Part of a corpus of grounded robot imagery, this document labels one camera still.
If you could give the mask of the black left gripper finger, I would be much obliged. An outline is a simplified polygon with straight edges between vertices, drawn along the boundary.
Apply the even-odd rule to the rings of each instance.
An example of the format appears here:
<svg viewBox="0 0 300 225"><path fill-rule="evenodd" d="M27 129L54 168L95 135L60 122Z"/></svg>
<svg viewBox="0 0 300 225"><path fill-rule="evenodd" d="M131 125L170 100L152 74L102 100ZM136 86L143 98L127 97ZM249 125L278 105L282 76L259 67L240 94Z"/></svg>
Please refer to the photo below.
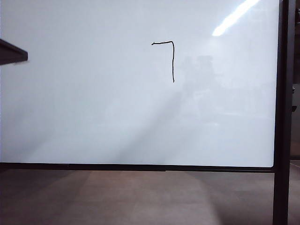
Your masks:
<svg viewBox="0 0 300 225"><path fill-rule="evenodd" d="M28 53L11 43L0 40L0 65L23 62L28 60Z"/></svg>

